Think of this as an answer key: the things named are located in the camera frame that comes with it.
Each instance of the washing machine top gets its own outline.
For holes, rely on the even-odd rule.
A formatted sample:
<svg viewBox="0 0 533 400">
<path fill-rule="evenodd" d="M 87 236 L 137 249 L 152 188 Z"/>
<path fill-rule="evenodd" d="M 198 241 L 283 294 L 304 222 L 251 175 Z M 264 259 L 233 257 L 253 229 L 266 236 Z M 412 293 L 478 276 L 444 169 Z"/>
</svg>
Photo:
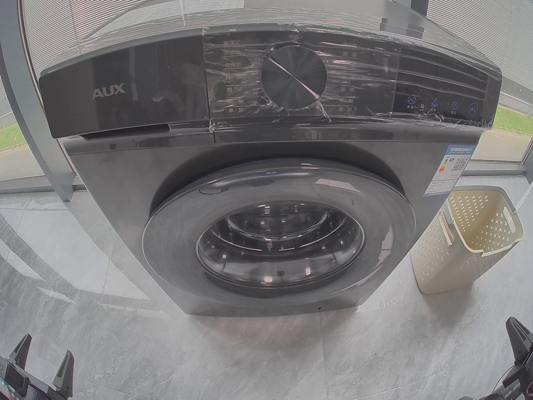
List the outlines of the washing machine top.
<svg viewBox="0 0 533 400">
<path fill-rule="evenodd" d="M 176 126 L 487 129 L 501 78 L 389 0 L 153 0 L 93 31 L 39 85 L 54 138 L 95 139 Z"/>
</svg>

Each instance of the dial knob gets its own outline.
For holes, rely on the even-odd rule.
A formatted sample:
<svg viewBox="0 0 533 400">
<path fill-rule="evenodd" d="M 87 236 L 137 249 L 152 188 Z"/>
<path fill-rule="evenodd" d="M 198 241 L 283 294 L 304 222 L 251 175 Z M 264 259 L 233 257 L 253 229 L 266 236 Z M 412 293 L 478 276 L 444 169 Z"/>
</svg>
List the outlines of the dial knob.
<svg viewBox="0 0 533 400">
<path fill-rule="evenodd" d="M 303 46 L 275 50 L 263 63 L 261 85 L 266 96 L 283 108 L 304 108 L 326 88 L 327 73 L 322 59 Z"/>
</svg>

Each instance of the energy label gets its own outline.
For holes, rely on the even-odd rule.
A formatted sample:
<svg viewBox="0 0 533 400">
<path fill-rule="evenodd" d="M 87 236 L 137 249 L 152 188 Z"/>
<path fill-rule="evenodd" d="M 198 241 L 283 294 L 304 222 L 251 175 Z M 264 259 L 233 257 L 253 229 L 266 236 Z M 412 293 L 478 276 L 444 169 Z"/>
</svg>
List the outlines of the energy label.
<svg viewBox="0 0 533 400">
<path fill-rule="evenodd" d="M 475 150 L 474 145 L 450 145 L 424 197 L 448 194 L 453 190 Z"/>
</svg>

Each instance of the aux logo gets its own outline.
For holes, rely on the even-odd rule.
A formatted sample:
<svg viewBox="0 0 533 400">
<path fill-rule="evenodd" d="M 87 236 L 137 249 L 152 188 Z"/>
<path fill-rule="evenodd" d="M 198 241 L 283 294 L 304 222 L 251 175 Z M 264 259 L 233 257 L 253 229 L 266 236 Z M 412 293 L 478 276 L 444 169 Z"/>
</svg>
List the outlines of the aux logo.
<svg viewBox="0 0 533 400">
<path fill-rule="evenodd" d="M 96 99 L 97 97 L 110 97 L 111 95 L 118 95 L 119 93 L 126 93 L 124 89 L 122 89 L 122 86 L 124 86 L 124 83 L 120 84 L 113 84 L 113 86 L 109 87 L 109 92 L 107 91 L 107 87 L 103 87 L 102 90 L 95 89 L 93 92 L 93 99 Z"/>
</svg>

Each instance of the qr code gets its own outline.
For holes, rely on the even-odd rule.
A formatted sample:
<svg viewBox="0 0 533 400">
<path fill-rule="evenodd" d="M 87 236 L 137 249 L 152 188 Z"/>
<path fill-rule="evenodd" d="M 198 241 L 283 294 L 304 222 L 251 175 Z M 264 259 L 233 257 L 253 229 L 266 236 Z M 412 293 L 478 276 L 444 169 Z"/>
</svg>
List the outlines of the qr code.
<svg viewBox="0 0 533 400">
<path fill-rule="evenodd" d="M 451 168 L 452 172 L 456 170 L 463 170 L 467 163 L 467 158 L 457 158 L 454 162 L 454 167 Z"/>
</svg>

